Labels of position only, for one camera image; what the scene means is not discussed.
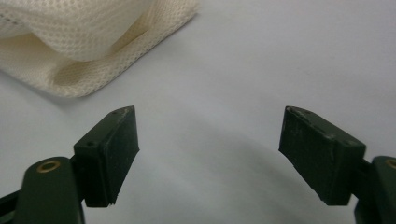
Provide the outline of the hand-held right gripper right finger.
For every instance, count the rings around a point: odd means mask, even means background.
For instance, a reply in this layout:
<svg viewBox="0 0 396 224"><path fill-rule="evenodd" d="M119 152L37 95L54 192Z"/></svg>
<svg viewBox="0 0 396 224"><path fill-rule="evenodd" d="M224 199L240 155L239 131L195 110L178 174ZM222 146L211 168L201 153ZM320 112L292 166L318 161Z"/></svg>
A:
<svg viewBox="0 0 396 224"><path fill-rule="evenodd" d="M327 205L346 205L366 145L321 116L288 106L279 151Z"/></svg>

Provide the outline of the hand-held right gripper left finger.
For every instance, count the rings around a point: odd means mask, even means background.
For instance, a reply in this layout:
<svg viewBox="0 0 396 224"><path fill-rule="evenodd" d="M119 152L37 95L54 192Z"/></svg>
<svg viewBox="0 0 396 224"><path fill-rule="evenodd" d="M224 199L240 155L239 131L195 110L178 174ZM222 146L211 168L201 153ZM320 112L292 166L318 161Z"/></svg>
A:
<svg viewBox="0 0 396 224"><path fill-rule="evenodd" d="M139 151L134 106L108 113L75 143L74 151L86 205L114 204Z"/></svg>

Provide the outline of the light blue foam mat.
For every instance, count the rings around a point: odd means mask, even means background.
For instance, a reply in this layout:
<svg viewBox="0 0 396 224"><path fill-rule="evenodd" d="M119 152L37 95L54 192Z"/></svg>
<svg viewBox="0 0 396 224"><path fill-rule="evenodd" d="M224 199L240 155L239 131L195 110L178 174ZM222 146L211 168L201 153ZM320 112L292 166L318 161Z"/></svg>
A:
<svg viewBox="0 0 396 224"><path fill-rule="evenodd" d="M87 224L355 224L279 152L286 106L396 157L396 0L201 0L182 29L96 93L60 98L0 72L0 197L108 112L136 110L139 153Z"/></svg>

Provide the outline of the white cloth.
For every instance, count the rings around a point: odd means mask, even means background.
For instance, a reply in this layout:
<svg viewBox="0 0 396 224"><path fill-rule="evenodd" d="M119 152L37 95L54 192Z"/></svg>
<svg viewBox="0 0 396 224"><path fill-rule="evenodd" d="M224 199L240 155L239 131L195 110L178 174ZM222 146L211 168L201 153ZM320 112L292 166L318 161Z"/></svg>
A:
<svg viewBox="0 0 396 224"><path fill-rule="evenodd" d="M101 88L190 21L199 0L0 0L0 71L61 97Z"/></svg>

